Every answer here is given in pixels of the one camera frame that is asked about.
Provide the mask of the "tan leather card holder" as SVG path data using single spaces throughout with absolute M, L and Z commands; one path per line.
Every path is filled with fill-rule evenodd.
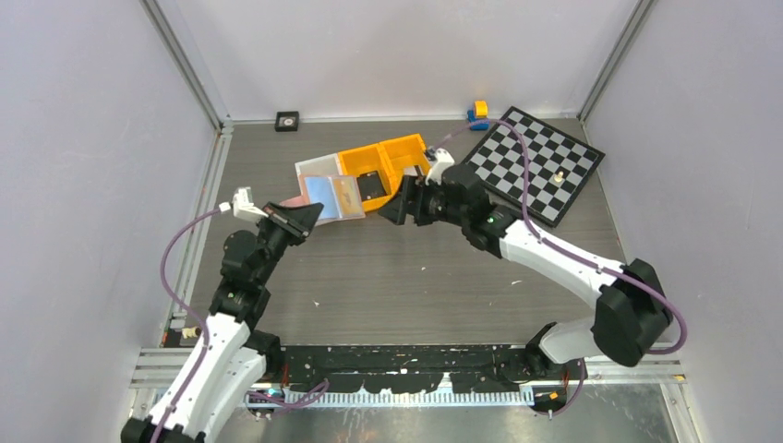
M 362 217 L 344 218 L 341 215 L 334 186 L 334 180 L 341 176 L 350 175 L 306 176 L 304 178 L 304 186 L 300 186 L 300 195 L 288 198 L 282 201 L 282 204 L 287 207 L 304 206 L 313 203 L 323 204 L 324 209 L 320 214 L 316 225 L 365 218 L 366 213 L 364 208 L 364 215 Z

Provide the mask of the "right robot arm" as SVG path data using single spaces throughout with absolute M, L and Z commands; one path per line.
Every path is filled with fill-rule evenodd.
M 651 295 L 662 290 L 651 265 L 590 256 L 540 232 L 521 211 L 493 202 L 467 166 L 447 168 L 440 181 L 405 176 L 379 215 L 396 225 L 407 217 L 418 226 L 455 225 L 475 249 L 538 272 L 592 308 L 590 317 L 547 324 L 526 344 L 527 366 L 536 377 L 551 378 L 565 363 L 598 355 L 634 367 L 672 322 L 672 309 Z

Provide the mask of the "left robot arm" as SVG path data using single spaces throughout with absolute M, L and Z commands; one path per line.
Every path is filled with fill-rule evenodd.
M 257 229 L 230 234 L 223 245 L 222 279 L 209 314 L 199 320 L 197 344 L 174 381 L 143 418 L 130 418 L 123 442 L 212 442 L 233 410 L 258 380 L 271 382 L 283 370 L 279 337 L 257 330 L 271 294 L 268 280 L 285 250 L 303 244 L 324 207 L 320 203 L 286 207 L 269 202 L 222 203 L 176 234 L 218 214 L 248 217 Z

